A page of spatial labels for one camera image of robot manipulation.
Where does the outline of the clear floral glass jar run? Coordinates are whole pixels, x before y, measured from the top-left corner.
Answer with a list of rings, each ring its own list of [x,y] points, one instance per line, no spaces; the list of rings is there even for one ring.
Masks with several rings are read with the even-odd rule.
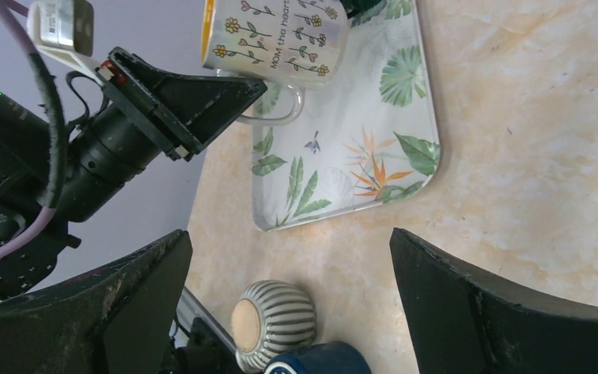
[[[324,86],[336,74],[349,30],[340,1],[207,1],[201,61],[203,67],[228,76],[287,87],[294,94],[287,115],[238,119],[247,125],[287,125],[303,111],[306,89]]]

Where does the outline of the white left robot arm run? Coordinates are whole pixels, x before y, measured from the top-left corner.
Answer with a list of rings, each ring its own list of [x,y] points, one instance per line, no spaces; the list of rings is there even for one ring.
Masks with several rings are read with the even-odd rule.
[[[190,76],[158,69],[124,48],[103,67],[104,105],[69,143],[62,195],[51,223],[0,259],[0,300],[39,284],[58,254],[80,240],[71,222],[93,216],[160,154],[190,161],[266,92],[256,78]],[[40,211],[48,177],[48,125],[0,93],[0,245]]]

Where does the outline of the dark green mug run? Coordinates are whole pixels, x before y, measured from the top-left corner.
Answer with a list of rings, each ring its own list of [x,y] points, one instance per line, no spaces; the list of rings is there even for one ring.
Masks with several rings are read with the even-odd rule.
[[[340,0],[340,2],[346,11],[347,18],[351,19],[374,8],[380,0]]]

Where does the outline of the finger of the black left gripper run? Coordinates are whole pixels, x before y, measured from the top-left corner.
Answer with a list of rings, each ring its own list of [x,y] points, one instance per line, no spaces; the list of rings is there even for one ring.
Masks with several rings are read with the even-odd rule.
[[[166,155],[201,153],[266,91],[261,79],[191,76],[123,52],[123,112]]]

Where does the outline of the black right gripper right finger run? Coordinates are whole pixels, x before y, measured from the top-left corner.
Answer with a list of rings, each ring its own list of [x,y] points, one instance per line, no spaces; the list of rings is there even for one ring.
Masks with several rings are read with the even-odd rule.
[[[392,265],[422,373],[598,373],[598,307],[503,278],[395,228]]]

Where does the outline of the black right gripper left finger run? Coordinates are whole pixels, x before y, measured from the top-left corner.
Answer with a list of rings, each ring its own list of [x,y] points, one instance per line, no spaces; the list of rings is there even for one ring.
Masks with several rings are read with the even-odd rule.
[[[0,373],[156,373],[192,258],[176,230],[0,303]]]

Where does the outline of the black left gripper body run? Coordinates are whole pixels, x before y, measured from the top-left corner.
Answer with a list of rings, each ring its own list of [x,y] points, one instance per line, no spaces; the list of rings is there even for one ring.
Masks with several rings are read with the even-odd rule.
[[[131,181],[160,154],[173,161],[190,161],[197,155],[166,155],[125,115],[124,51],[122,47],[113,48],[96,70],[102,93],[110,103],[90,119],[77,137],[87,152],[81,157],[82,164],[116,186]]]

